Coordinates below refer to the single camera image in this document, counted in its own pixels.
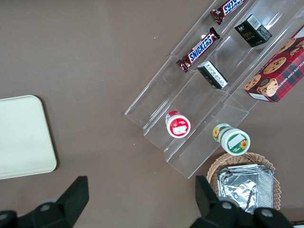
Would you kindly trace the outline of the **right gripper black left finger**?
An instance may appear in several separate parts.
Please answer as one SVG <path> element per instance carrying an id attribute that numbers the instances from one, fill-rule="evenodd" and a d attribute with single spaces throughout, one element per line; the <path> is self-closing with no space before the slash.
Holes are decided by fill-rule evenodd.
<path id="1" fill-rule="evenodd" d="M 46 202 L 23 216 L 0 212 L 2 228 L 72 228 L 89 201 L 88 177 L 79 176 L 55 201 Z"/>

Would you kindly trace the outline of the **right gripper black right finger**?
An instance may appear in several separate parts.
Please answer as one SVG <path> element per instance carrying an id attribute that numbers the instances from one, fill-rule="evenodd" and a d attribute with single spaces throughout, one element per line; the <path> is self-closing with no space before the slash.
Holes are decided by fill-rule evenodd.
<path id="1" fill-rule="evenodd" d="M 201 217 L 192 228 L 292 228 L 292 223 L 272 208 L 257 208 L 253 214 L 227 200 L 219 200 L 206 177 L 196 176 L 195 197 Z"/>

